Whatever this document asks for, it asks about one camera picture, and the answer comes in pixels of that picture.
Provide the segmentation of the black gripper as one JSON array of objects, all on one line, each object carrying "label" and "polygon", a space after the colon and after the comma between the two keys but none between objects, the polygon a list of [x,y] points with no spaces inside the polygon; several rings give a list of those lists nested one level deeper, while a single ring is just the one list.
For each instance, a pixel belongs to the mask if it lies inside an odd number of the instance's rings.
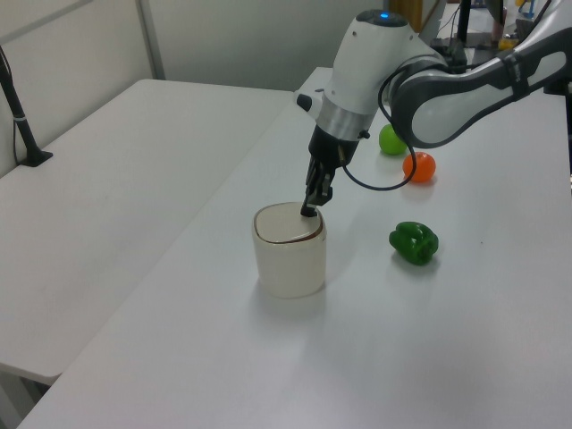
[{"label": "black gripper", "polygon": [[308,145],[310,161],[305,198],[300,208],[302,216],[316,216],[316,208],[332,199],[334,174],[338,168],[351,162],[357,148],[357,141],[337,139],[315,126]]}]

